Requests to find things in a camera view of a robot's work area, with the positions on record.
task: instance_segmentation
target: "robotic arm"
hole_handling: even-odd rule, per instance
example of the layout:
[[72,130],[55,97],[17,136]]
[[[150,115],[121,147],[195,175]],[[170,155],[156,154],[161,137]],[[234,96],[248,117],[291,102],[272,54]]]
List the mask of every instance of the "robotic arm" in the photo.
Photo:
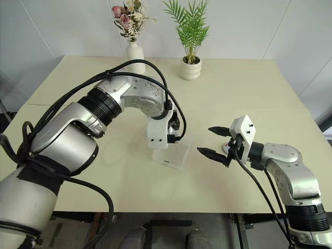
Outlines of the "robotic arm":
[[226,157],[211,149],[198,148],[203,155],[228,167],[239,154],[239,163],[245,164],[249,160],[252,168],[266,169],[272,174],[285,205],[289,234],[296,248],[332,249],[332,227],[323,208],[318,181],[304,165],[296,148],[253,142],[256,129],[247,115],[234,120],[230,128],[212,127],[209,130],[231,136],[230,149]]
[[[98,154],[94,138],[102,137],[126,107],[148,117],[150,148],[166,149],[180,140],[178,109],[162,88],[149,80],[114,76],[99,82],[87,96],[73,102],[33,138],[31,157],[50,172],[78,175]],[[0,241],[3,248],[33,248],[56,204],[61,179],[44,175],[28,163],[0,183]]]

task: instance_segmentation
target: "table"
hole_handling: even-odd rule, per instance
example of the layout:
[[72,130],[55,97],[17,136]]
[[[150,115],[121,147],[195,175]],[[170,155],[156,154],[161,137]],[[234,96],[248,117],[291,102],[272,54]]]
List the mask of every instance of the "table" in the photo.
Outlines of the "table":
[[[65,56],[5,131],[13,147],[17,149],[22,140],[20,131],[25,120],[36,124],[49,105],[69,89],[123,61]],[[221,153],[227,138],[209,132],[208,127],[230,126],[244,114],[256,126],[255,141],[286,143],[301,151],[306,166],[319,180],[325,210],[332,211],[328,194],[332,149],[276,62],[203,60],[200,78],[186,81],[178,75],[179,59],[149,61],[164,73],[186,116],[186,135],[193,143],[184,169],[176,170],[151,160],[147,119],[138,109],[127,108],[114,119],[105,136],[97,140],[99,155],[77,178],[106,190],[116,212],[269,213],[256,185],[235,162],[226,168],[196,150],[200,146]],[[157,77],[152,70],[145,74]],[[77,101],[89,89],[69,102]],[[2,149],[0,165],[1,179],[15,169]],[[277,207],[264,174],[252,171]],[[56,210],[105,212],[107,204],[96,192],[65,182]]]

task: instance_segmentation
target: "transparent plastic box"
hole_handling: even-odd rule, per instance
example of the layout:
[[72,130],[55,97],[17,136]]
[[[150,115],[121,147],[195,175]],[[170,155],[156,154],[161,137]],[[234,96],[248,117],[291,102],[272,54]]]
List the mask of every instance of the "transparent plastic box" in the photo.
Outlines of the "transparent plastic box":
[[169,144],[167,149],[154,149],[152,159],[175,169],[182,169],[186,163],[192,139],[184,137],[180,141]]

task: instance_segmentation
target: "white vase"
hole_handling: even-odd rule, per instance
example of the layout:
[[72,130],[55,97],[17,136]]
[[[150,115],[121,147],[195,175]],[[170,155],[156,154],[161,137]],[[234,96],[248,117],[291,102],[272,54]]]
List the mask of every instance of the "white vase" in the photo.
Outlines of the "white vase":
[[[126,48],[126,54],[128,60],[144,59],[143,49],[137,44],[136,41],[128,40],[128,46]],[[134,63],[128,66],[128,70],[136,74],[144,74],[145,64]]]

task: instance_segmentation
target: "potted plant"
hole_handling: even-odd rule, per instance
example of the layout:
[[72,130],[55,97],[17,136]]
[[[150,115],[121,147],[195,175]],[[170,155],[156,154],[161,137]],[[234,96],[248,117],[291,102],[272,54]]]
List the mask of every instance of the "potted plant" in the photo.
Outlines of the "potted plant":
[[202,68],[202,60],[196,54],[210,28],[205,24],[208,0],[188,2],[189,9],[181,6],[178,0],[169,0],[164,4],[167,6],[164,11],[176,23],[176,31],[186,52],[186,56],[181,59],[180,75],[184,79],[196,79]]

